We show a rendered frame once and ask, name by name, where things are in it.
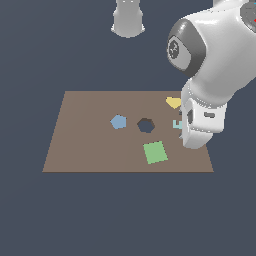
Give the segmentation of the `yellow heart block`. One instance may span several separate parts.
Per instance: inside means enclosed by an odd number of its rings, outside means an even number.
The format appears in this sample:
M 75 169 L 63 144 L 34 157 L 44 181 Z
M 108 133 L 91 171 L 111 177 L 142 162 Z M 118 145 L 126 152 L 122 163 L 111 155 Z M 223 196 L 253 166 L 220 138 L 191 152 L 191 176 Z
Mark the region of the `yellow heart block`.
M 173 109 L 178 108 L 181 105 L 181 99 L 180 98 L 173 98 L 173 97 L 167 97 L 166 103 L 172 107 Z

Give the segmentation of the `green square block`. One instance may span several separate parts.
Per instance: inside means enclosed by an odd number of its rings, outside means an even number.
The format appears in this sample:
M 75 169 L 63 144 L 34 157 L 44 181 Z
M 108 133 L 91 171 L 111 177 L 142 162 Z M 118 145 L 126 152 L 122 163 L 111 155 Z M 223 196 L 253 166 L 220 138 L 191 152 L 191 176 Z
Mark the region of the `green square block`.
M 148 164 L 163 162 L 168 159 L 161 141 L 144 144 L 143 149 Z

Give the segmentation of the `blue pentagon block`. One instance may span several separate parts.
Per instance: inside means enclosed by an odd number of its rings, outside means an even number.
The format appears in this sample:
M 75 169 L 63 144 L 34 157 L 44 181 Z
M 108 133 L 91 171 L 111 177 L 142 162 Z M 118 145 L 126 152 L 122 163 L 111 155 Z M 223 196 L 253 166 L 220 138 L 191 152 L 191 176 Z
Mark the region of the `blue pentagon block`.
M 121 115 L 116 115 L 114 118 L 110 120 L 114 129 L 121 129 L 126 127 L 127 118 Z

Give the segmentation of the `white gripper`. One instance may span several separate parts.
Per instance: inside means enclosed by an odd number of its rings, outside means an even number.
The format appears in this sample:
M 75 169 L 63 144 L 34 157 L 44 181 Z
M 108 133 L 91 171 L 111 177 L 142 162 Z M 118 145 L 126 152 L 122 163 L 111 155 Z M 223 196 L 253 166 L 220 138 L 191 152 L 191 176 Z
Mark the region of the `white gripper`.
M 183 146 L 189 149 L 199 149 L 204 146 L 214 133 L 221 133 L 227 105 L 216 109 L 206 108 L 189 98 L 181 103 L 182 132 L 180 138 Z

